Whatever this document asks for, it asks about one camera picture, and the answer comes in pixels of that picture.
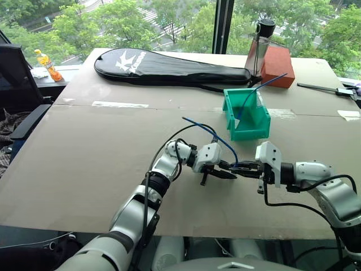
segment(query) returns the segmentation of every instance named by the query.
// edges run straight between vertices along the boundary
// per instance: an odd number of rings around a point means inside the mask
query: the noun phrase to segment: blue wire
[[[268,85],[269,83],[272,83],[273,81],[278,80],[279,78],[285,76],[286,74],[287,74],[287,73],[284,73],[284,74],[282,74],[282,75],[280,75],[280,76],[278,76],[278,77],[275,77],[275,78],[271,79],[270,81],[267,81],[267,82],[263,83],[262,85],[256,87],[254,90],[252,90],[252,91],[248,94],[248,96],[246,97],[246,100],[244,100],[244,103],[243,103],[243,105],[242,105],[242,107],[241,107],[241,109],[240,109],[240,111],[239,111],[239,113],[238,113],[237,119],[241,120],[241,115],[242,115],[242,112],[243,112],[243,108],[244,108],[244,106],[246,105],[246,102],[247,102],[248,98],[251,96],[252,93],[254,93],[255,91],[257,91],[257,89],[259,89],[259,88],[261,88],[261,87],[263,87],[263,86],[265,86],[265,85]]]
[[[206,127],[204,127],[202,124],[197,123],[197,122],[195,122],[194,120],[191,120],[191,119],[189,119],[189,118],[187,118],[187,117],[182,117],[182,119],[183,119],[183,120],[186,120],[186,121],[189,121],[190,123],[193,123],[193,124],[199,126],[200,128],[206,130],[208,133],[210,133],[211,135],[213,135],[214,137],[217,137],[224,145],[226,145],[227,148],[229,148],[229,149],[233,152],[233,154],[234,154],[234,156],[235,156],[235,159],[236,159],[235,167],[238,165],[238,157],[237,157],[237,154],[236,154],[235,150],[234,150],[226,141],[224,141],[223,139],[221,139],[217,134],[213,133],[211,130],[209,130],[209,129],[207,129]]]

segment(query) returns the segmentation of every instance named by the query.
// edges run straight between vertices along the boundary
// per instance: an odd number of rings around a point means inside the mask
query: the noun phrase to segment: black office chair
[[[51,99],[41,95],[21,46],[0,44],[0,108],[9,113],[31,112],[10,135],[11,160],[50,106]]]

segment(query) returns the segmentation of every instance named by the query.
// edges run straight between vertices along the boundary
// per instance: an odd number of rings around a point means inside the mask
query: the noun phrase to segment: black bottle cap
[[[270,19],[262,19],[259,21],[259,26],[257,27],[257,30],[259,29],[260,36],[269,38],[272,36],[275,28],[276,24],[274,21]]]

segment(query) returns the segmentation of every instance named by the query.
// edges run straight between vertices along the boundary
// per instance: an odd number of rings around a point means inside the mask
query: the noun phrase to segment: chair armrest
[[[31,112],[30,115],[27,116],[18,127],[16,127],[16,129],[10,135],[10,138],[12,140],[27,139],[50,106],[50,104],[41,104],[35,108],[35,110]]]

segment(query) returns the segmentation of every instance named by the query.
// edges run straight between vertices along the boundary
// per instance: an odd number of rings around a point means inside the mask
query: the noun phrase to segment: floor
[[[58,236],[57,231],[23,229],[8,226],[0,226],[0,246],[10,246],[14,244],[33,243],[45,241]],[[82,244],[86,244],[92,240],[97,234],[91,233],[76,233],[77,240]],[[142,259],[139,264],[141,271],[149,271],[151,268],[152,259],[159,242],[159,237],[154,237],[148,247],[144,250]],[[281,245],[279,241],[257,241],[265,259],[283,263],[283,256],[281,253]],[[289,251],[293,250],[294,256],[298,256],[301,252],[312,247],[318,246],[336,246],[334,240],[323,241],[305,241],[296,240],[291,241],[292,248],[286,247]],[[222,256],[222,250],[218,247],[213,238],[191,238],[190,249],[188,252],[189,259],[196,259],[201,257]],[[297,268],[306,271],[321,271],[329,268],[337,259],[336,250],[315,251],[300,259],[297,262]]]

